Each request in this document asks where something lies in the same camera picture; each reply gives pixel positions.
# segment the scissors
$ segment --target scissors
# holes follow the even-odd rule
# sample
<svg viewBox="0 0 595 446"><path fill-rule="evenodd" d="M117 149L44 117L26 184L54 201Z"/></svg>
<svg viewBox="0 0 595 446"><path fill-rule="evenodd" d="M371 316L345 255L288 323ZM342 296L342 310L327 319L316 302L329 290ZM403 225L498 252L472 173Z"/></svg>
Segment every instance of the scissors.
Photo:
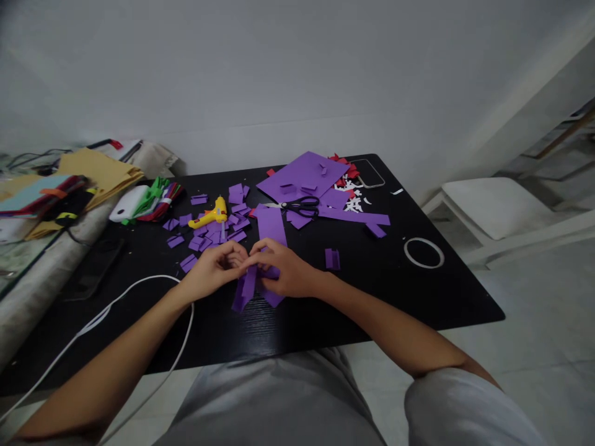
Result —
<svg viewBox="0 0 595 446"><path fill-rule="evenodd" d="M314 195L307 195L294 201L288 201L287 203L266 203L265 206L268 206L269 208L281 208L293 211L302 217L317 217L319 204L320 199L318 197L315 197Z"/></svg>

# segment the left hand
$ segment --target left hand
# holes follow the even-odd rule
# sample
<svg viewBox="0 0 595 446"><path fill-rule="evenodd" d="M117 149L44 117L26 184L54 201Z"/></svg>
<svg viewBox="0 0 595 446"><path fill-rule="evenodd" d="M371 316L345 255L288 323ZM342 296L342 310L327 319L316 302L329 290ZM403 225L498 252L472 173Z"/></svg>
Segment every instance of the left hand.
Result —
<svg viewBox="0 0 595 446"><path fill-rule="evenodd" d="M196 264L172 292L185 304L202 299L246 273L246 248L233 240L202 253Z"/></svg>

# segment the white cable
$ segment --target white cable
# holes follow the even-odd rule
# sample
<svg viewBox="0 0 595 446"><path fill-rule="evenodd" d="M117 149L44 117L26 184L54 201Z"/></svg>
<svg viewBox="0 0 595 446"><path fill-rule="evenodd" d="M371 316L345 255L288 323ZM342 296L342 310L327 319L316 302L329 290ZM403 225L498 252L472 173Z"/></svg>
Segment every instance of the white cable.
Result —
<svg viewBox="0 0 595 446"><path fill-rule="evenodd" d="M82 335L84 335L85 333L88 333L90 330L93 330L97 325L99 325L107 316L107 314L110 312L110 309L112 307L113 304L115 304L116 302L118 302L120 299L122 299L122 297L124 297L128 291L130 291L132 288L134 288L135 286L137 286L139 283L147 281L149 279L157 279L157 278L167 278L167 279L171 279L175 282L180 283L180 279L176 279L175 277L172 276L166 276L165 274L159 274L157 276L149 276L146 277L144 279L141 279L139 281L134 282L131 286L129 286L128 288L126 288L126 291L124 291L122 294L120 294L116 299L114 299L109 305L107 305L103 310L101 310L93 319L91 319L89 322L87 322L87 324L81 328L81 330L74 335L74 337L72 338L72 340L70 340L70 342L66 345L66 347L64 347L64 349L58 354L58 356L56 356L56 359L54 359L54 361L52 361L52 363L50 364L50 366L48 367L48 369L43 373L42 377L39 378L39 380L33 385L33 387L19 400L17 401L17 403L11 407L7 413L5 413L4 415L2 415L2 418L0 418L0 422L3 422L5 420L5 418L8 417L8 415L10 415L12 413L13 410L15 410L17 407L19 407L19 405L25 401L27 399L27 397L29 397L29 395L31 395L35 389L39 386L39 384L42 383L42 381L45 379L45 377L51 372L51 370L54 368L54 366L56 365L56 363L60 360L60 358L62 357L62 355L64 353L66 353L66 351L74 344L74 342L80 338ZM169 372L167 373L167 375L165 376L165 378L163 379L163 381L155 388L155 390L153 390L149 396L147 396L143 402L134 410L132 411L131 414L129 414L119 425L117 425L117 427L111 431L111 433L106 436L106 438L103 439L103 441L101 441L101 443L99 443L99 446L103 445L106 443L106 441L108 441L110 438L112 438L116 432L118 432L122 426L124 426L133 416L134 414L136 414L141 407L144 406L144 404L149 401L149 399L155 394L156 391L158 391L161 386L163 386L163 384L165 383L165 381L169 378L169 375L172 374L172 372L175 369L175 366L178 364L178 361L180 360L180 358L182 357L182 353L184 352L184 348L186 347L186 342L188 341L188 336L190 335L190 328L192 328L192 321L194 319L194 303L192 303L192 305L190 306L191 308L191 312L190 312L190 321L188 322L188 328L186 330L186 336L184 337L184 342L182 343L182 347L180 348L180 352L178 353L177 358L174 361L174 364L172 365L172 368L169 369Z"/></svg>
<svg viewBox="0 0 595 446"><path fill-rule="evenodd" d="M432 248L434 248L440 257L438 264L436 266L428 266L428 265L423 265L423 264L419 263L417 260L413 259L413 257L411 257L411 254L409 254L409 249L407 248L407 245L409 244L409 242L423 242L423 243L431 246ZM442 252L442 249L438 248L437 244L430 242L429 240L426 240L425 238L421 238L421 237L410 238L409 240L407 240L407 243L405 244L403 249L405 250L405 255L407 256L409 261L411 263L413 263L414 265L417 265L421 268L436 269L436 268L440 268L444 264L444 253Z"/></svg>

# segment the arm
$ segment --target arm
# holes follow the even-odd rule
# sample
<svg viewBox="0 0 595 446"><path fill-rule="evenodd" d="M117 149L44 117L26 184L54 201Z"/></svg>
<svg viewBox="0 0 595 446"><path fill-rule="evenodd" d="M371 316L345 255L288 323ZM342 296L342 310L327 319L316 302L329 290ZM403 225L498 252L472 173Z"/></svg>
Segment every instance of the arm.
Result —
<svg viewBox="0 0 595 446"><path fill-rule="evenodd" d="M194 300L243 275L245 270L239 266L247 257L236 242L206 250L182 282L56 390L16 437L83 435L99 440L178 317Z"/></svg>
<svg viewBox="0 0 595 446"><path fill-rule="evenodd" d="M358 324L401 369L413 378L456 367L499 387L494 378L464 351L437 331L397 308L343 282L331 273L311 267L289 248L265 238L257 242L243 268L250 265L279 268L278 281L263 279L265 287L290 297L316 297Z"/></svg>

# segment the black scissors handle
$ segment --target black scissors handle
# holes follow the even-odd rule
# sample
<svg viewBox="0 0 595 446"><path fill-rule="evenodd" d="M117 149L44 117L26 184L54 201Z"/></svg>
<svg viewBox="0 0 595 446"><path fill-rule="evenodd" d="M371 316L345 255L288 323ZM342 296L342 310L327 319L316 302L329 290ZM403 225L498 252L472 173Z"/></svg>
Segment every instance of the black scissors handle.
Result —
<svg viewBox="0 0 595 446"><path fill-rule="evenodd" d="M320 199L314 195L300 197L294 201L283 203L283 209L293 211L302 217L318 217Z"/></svg>

